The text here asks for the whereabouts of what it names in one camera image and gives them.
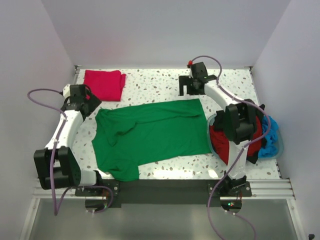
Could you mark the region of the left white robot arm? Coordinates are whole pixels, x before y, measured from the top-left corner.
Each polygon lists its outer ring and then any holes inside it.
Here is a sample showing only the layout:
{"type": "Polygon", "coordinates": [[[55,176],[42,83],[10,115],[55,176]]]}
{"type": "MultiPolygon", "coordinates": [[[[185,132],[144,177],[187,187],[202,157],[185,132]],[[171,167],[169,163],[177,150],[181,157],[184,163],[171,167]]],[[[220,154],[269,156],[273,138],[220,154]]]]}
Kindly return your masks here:
{"type": "Polygon", "coordinates": [[[58,126],[44,149],[34,152],[33,159],[41,187],[50,190],[51,182],[56,189],[86,187],[92,196],[104,190],[101,174],[97,170],[82,170],[72,152],[76,133],[80,126],[101,101],[85,84],[67,84],[62,91],[64,97],[58,126]]]}

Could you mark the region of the green t-shirt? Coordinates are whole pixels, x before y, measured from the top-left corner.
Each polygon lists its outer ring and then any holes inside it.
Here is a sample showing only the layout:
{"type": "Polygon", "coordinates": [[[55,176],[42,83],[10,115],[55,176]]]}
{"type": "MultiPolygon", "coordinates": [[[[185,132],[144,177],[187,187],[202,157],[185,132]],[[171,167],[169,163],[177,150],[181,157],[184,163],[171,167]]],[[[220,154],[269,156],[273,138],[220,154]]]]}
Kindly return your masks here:
{"type": "Polygon", "coordinates": [[[99,170],[114,179],[139,179],[139,166],[210,153],[199,99],[100,109],[91,141],[99,170]]]}

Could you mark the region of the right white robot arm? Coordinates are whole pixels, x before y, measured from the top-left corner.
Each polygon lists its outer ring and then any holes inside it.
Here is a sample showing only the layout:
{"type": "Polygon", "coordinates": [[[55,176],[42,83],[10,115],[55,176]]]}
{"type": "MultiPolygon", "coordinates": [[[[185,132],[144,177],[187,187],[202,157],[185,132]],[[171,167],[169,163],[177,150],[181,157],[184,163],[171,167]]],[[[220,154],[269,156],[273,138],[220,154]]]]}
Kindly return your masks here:
{"type": "Polygon", "coordinates": [[[225,89],[218,76],[209,75],[203,62],[189,61],[189,75],[178,77],[179,94],[206,95],[223,112],[222,130],[228,139],[228,163],[224,176],[215,189],[220,196],[233,197],[246,187],[246,161],[249,143],[257,131],[256,108],[252,102],[238,99],[225,89]]]}

